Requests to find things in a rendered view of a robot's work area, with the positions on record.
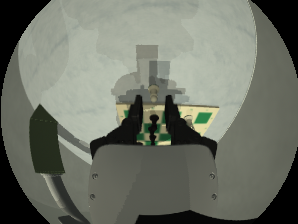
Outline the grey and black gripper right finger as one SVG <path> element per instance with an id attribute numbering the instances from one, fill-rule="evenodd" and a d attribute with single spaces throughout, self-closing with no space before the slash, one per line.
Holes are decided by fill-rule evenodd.
<path id="1" fill-rule="evenodd" d="M 217 142 L 207 137 L 202 137 L 187 125 L 186 120 L 180 117 L 178 106 L 173 103 L 172 95 L 166 96 L 164 114 L 166 132 L 171 135 L 171 145 L 192 143 L 205 145 L 211 149 L 215 159 Z"/>

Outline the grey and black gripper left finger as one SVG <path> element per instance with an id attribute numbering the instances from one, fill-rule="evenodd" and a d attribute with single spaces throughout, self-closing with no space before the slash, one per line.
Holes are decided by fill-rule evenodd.
<path id="1" fill-rule="evenodd" d="M 130 105 L 128 117 L 122 120 L 121 125 L 108 133 L 107 136 L 97 138 L 90 142 L 92 160 L 94 158 L 93 156 L 100 146 L 106 144 L 137 144 L 137 135 L 140 134 L 140 131 L 142 131 L 142 120 L 142 96 L 136 95 L 135 103 Z"/>

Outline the green and cream chessboard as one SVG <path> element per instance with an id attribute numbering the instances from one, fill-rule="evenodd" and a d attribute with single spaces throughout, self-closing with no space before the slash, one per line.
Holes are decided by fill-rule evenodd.
<path id="1" fill-rule="evenodd" d="M 115 104 L 120 122 L 128 117 L 131 104 L 134 103 Z M 187 115 L 193 116 L 192 124 L 194 125 L 196 132 L 201 134 L 201 136 L 204 135 L 220 109 L 219 106 L 205 105 L 177 104 L 177 106 L 181 118 L 184 119 Z M 154 135 L 157 136 L 154 142 L 155 145 L 171 145 L 171 135 L 166 132 L 164 109 L 164 103 L 143 103 L 142 131 L 137 135 L 137 142 L 141 142 L 143 145 L 151 145 L 148 128 L 152 125 L 150 116 L 155 114 L 159 116 L 159 120 L 156 123 L 157 130 L 154 132 Z"/>

